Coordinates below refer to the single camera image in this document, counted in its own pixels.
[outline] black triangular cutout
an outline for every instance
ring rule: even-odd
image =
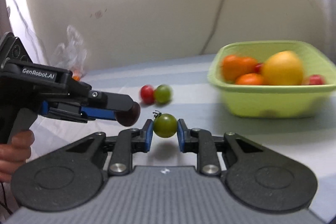
[[[94,138],[87,139],[85,142],[82,142],[74,147],[71,147],[67,150],[67,152],[74,152],[74,153],[85,153],[90,145],[94,142]]]
[[[237,144],[239,144],[240,148],[243,150],[244,153],[257,153],[262,152],[261,149],[243,141],[242,139],[236,139]]]

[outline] table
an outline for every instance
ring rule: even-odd
[[[198,56],[158,63],[92,71],[83,81],[93,89],[129,94],[139,100],[141,86],[169,84],[173,101],[164,107],[142,105],[135,127],[141,128],[152,112],[170,113],[183,118],[189,128],[204,128],[213,135],[236,132],[272,150],[295,159],[313,170],[319,180],[318,192],[310,206],[325,222],[336,215],[336,96],[332,96],[323,110],[313,118],[252,119],[231,115],[220,101],[219,91],[210,86],[207,72],[214,55]],[[94,121],[88,124],[46,121],[39,117],[32,125],[36,141],[33,156],[53,151],[70,142],[103,131],[114,136],[124,127],[112,121]],[[222,169],[225,165],[220,158]],[[149,153],[137,153],[134,165],[195,165],[196,155],[179,152],[177,137],[162,139],[155,134]]]

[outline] basket rim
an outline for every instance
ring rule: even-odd
[[[295,40],[270,40],[270,41],[246,41],[246,42],[236,42],[222,47],[216,54],[214,60],[211,63],[211,66],[208,71],[208,81],[210,84],[216,88],[230,91],[230,92],[239,92],[239,93],[320,93],[320,92],[332,92],[336,90],[335,84],[327,85],[234,85],[223,82],[222,80],[217,79],[216,70],[217,65],[222,58],[222,53],[228,48],[237,46],[237,45],[250,45],[250,44],[263,44],[263,43],[293,43],[301,44],[302,46],[309,48],[315,54],[319,55],[326,63],[333,68],[334,76],[336,78],[336,65],[329,60],[322,52],[317,48],[303,41]]]

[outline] gray gripper base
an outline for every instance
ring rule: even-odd
[[[322,224],[309,210],[263,214],[238,203],[193,166],[137,166],[86,204],[57,213],[20,208],[6,224]]]

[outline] yellow fruit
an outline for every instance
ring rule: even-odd
[[[303,65],[294,52],[278,52],[265,62],[261,74],[266,85],[301,85]]]

